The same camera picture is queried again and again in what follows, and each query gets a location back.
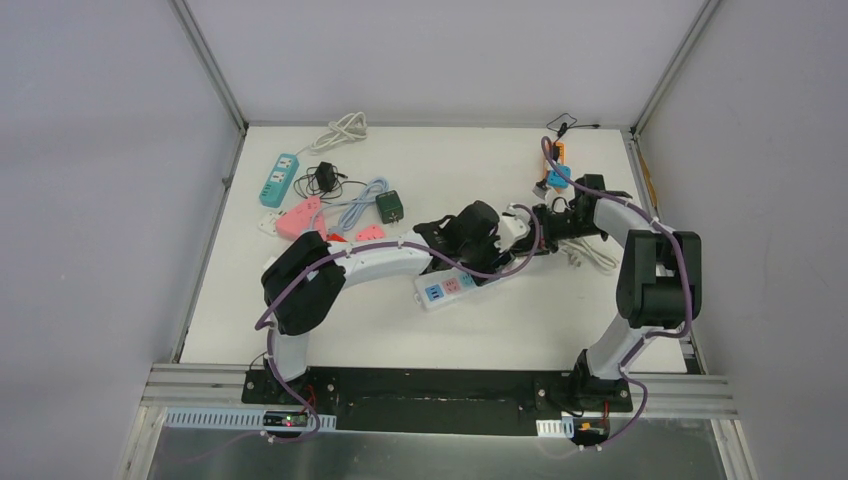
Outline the white long power strip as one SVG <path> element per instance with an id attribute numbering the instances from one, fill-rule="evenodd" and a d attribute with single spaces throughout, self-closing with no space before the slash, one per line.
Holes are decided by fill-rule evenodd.
<path id="1" fill-rule="evenodd" d="M 483 305 L 491 309 L 540 304 L 566 292 L 588 272 L 586 261 L 568 253 L 537 256 L 521 272 L 482 284 L 470 273 L 451 268 L 416 278 L 414 297 L 428 312 L 454 305 Z"/>

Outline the dark green cube adapter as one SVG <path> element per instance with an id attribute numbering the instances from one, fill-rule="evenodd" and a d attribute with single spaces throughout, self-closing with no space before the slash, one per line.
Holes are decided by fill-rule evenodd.
<path id="1" fill-rule="evenodd" d="M 404 206 L 396 190 L 389 190 L 375 197 L 380 220 L 383 224 L 398 223 L 405 216 Z"/>

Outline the pink square plug adapter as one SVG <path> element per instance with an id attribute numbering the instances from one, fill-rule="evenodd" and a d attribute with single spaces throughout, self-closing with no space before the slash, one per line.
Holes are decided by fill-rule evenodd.
<path id="1" fill-rule="evenodd" d="M 355 239 L 357 242 L 375 241 L 384 239 L 386 234 L 384 230 L 377 224 L 368 225 L 359 231 Z"/>

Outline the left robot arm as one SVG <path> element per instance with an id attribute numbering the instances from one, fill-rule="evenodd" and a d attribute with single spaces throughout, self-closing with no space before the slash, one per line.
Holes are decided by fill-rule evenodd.
<path id="1" fill-rule="evenodd" d="M 267 391 L 281 404 L 304 399 L 307 336 L 344 289 L 450 269 L 483 285 L 520 272 L 516 247 L 534 254 L 540 243 L 541 222 L 531 208 L 512 204 L 497 212 L 482 201 L 396 237 L 332 243 L 306 231 L 260 277 L 266 309 L 255 328 L 268 334 Z"/>

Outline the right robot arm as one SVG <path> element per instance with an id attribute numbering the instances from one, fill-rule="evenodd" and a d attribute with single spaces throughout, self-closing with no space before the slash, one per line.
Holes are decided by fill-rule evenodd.
<path id="1" fill-rule="evenodd" d="M 617 313 L 572 369 L 545 386 L 544 402 L 570 415 L 632 409 L 626 375 L 658 338 L 678 338 L 700 311 L 701 239 L 651 217 L 623 191 L 606 189 L 598 174 L 573 183 L 562 211 L 537 204 L 540 244 L 547 253 L 566 240 L 598 236 L 622 248 L 615 289 Z"/>

